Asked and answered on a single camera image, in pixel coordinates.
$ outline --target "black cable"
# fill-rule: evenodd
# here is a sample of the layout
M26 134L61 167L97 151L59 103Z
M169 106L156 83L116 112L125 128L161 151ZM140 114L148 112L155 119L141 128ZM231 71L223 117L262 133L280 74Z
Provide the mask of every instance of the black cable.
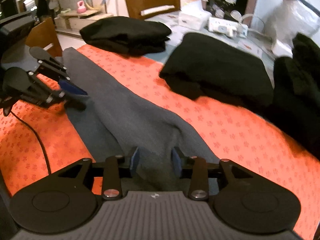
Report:
M50 175L51 174L51 168L50 168L50 163L49 163L49 159L48 159L48 155L47 155L47 151L45 150L45 147L43 145L43 142L42 140L40 139L40 136L38 135L38 133L29 125L27 124L25 121L23 121L22 119L20 119L18 116L16 116L15 113L13 113L11 111L11 114L17 118L20 122L22 122L24 125L26 125L31 131L33 131L33 133L35 134L35 136L37 137L38 141L39 141L39 144L41 146L41 149L42 149L42 152L43 152L43 156L44 156L44 159L45 159L45 164L47 165L47 170L48 170L48 174Z

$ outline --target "floor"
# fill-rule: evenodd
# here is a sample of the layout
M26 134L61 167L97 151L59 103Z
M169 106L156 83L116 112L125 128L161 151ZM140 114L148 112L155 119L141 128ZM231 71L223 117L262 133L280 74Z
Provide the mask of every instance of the floor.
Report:
M81 39L65 36L65 35L62 35L62 34L58 34L58 40L60 42L62 50L65 50L65 49L67 49L69 47L73 47L75 49L79 49L80 47L82 47L83 45L86 44Z

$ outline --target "black folded garment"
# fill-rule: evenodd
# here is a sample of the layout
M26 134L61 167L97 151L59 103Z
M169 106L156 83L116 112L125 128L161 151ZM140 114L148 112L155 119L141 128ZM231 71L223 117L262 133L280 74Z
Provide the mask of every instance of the black folded garment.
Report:
M159 76L192 100L207 95L257 113L272 103L272 84L259 58L199 33L183 37Z
M87 44L99 49L142 56L165 51L171 30L163 23L118 16L98 20L82 28L80 34Z
M320 159L320 48L300 33L293 45L293 58L275 61L274 99L265 116Z

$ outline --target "power strip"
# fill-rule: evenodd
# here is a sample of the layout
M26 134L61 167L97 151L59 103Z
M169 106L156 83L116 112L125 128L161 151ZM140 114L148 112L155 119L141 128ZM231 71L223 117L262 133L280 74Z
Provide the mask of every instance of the power strip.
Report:
M233 38L235 36L235 32L239 37L247 38L249 28L246 24L210 17L208 29L209 32L223 33L229 38Z

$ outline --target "wooden chair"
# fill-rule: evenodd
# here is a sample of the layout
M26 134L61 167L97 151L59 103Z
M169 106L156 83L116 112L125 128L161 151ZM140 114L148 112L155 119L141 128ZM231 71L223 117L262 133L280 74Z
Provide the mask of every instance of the wooden chair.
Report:
M180 0L125 0L127 4L127 9L130 18L145 20L151 18L153 16L169 13L180 10ZM147 9L165 6L165 5L173 5L174 8L170 8L163 11L158 11L154 13L149 13L146 15L141 15L141 12Z
M29 47L48 48L46 50L52 57L62 56L62 48L50 17L31 30L25 44Z

